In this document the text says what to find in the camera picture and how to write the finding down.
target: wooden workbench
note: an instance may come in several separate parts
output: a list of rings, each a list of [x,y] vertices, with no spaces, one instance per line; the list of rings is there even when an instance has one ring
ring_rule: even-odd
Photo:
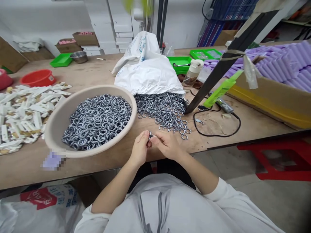
[[[189,56],[189,51],[190,49],[175,50],[175,55]],[[15,79],[14,85],[17,85],[19,78],[29,72],[39,69],[50,69],[59,81],[66,82],[73,86],[73,88],[67,90],[71,93],[94,85],[113,84],[114,77],[111,75],[110,70],[113,69],[117,61],[122,57],[122,54],[104,55],[102,57],[105,58],[106,61],[90,58],[89,61],[84,64],[72,62],[70,66],[61,68],[52,68],[50,66],[50,60],[34,61],[25,65],[19,72],[11,75],[11,77]],[[193,96],[187,93],[186,98],[191,101]],[[188,121],[188,127],[192,130],[192,133],[188,135],[189,139],[182,140],[179,132],[176,132],[178,141],[182,143],[187,152],[195,153],[214,147],[226,146],[294,131],[286,125],[273,120],[235,99],[228,96],[224,96],[223,99],[234,108],[235,113],[241,118],[242,125],[239,132],[228,138],[204,137],[200,135],[194,127],[192,119],[193,113],[189,114],[183,117],[184,120]],[[198,126],[200,131],[209,134],[219,134],[221,133],[221,126],[223,132],[226,134],[234,132],[238,126],[238,121],[234,118],[222,119],[222,113],[221,111],[218,113],[209,112],[209,115],[205,115],[205,113],[197,114],[196,118],[205,122],[203,126]],[[24,145],[21,150],[16,153],[0,156],[0,190],[120,168],[128,160],[134,139],[137,135],[144,129],[155,132],[158,130],[158,126],[159,125],[155,124],[154,119],[137,118],[129,133],[115,146],[92,157],[67,159],[64,167],[59,171],[44,171],[41,168],[42,162],[49,154],[49,149],[44,140],[40,138],[33,144]],[[148,161],[162,158],[164,158],[164,156],[157,148],[149,150]]]

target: pile of metal rings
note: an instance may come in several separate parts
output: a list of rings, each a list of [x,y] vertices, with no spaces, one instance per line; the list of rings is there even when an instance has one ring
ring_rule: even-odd
[[[70,116],[63,143],[75,150],[90,150],[115,138],[127,125],[132,109],[121,96],[104,94],[80,103]]]
[[[137,94],[135,100],[139,119],[154,118],[155,123],[160,125],[159,130],[179,131],[181,138],[188,140],[186,134],[191,133],[191,129],[187,126],[188,122],[181,119],[185,112],[181,94]]]

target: red printed logo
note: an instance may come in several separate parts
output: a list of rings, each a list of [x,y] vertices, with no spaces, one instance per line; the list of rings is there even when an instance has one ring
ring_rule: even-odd
[[[56,205],[57,203],[57,197],[52,195],[47,188],[21,193],[20,200],[37,205],[37,210]]]

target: pink container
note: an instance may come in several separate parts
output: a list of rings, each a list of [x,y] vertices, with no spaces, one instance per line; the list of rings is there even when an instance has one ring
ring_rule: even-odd
[[[13,79],[6,74],[6,70],[0,69],[0,90],[9,87],[13,83]]]

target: cord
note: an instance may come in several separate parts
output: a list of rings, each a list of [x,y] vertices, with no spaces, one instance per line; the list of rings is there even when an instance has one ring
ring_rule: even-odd
[[[207,107],[205,107],[205,106],[203,106],[203,105],[199,105],[198,107],[200,108],[200,109],[205,109],[205,110],[207,110],[207,111],[212,111],[212,112],[219,112],[220,110],[221,110],[221,107],[220,106],[218,106],[219,107],[219,109],[218,110],[213,110],[212,108],[213,108],[213,106],[211,107],[211,108],[207,108]]]
[[[205,18],[207,21],[210,21],[208,18],[206,18],[205,14],[204,14],[204,12],[203,12],[203,8],[204,8],[205,3],[206,3],[206,0],[204,1],[203,6],[202,6],[202,15],[204,16],[204,18]]]
[[[197,115],[198,113],[207,112],[207,111],[210,111],[210,110],[211,110],[211,109],[206,108],[206,110],[203,110],[203,111],[200,111],[200,112],[196,112],[195,114],[193,114],[194,126],[195,126],[195,128],[196,128],[196,130],[198,131],[199,134],[201,134],[201,135],[203,135],[203,136],[206,136],[206,137],[221,137],[221,138],[227,138],[227,137],[230,137],[230,136],[232,136],[232,135],[235,135],[235,134],[239,131],[239,129],[240,129],[240,127],[241,127],[241,119],[240,119],[234,112],[232,112],[231,114],[232,114],[233,116],[235,116],[236,119],[239,120],[239,126],[238,126],[238,128],[236,129],[236,131],[235,131],[234,133],[229,134],[229,135],[218,135],[218,134],[211,134],[211,135],[210,135],[210,134],[203,134],[203,133],[201,133],[201,132],[198,130],[198,127],[197,127],[197,124],[196,124],[196,121],[195,121],[195,115]]]

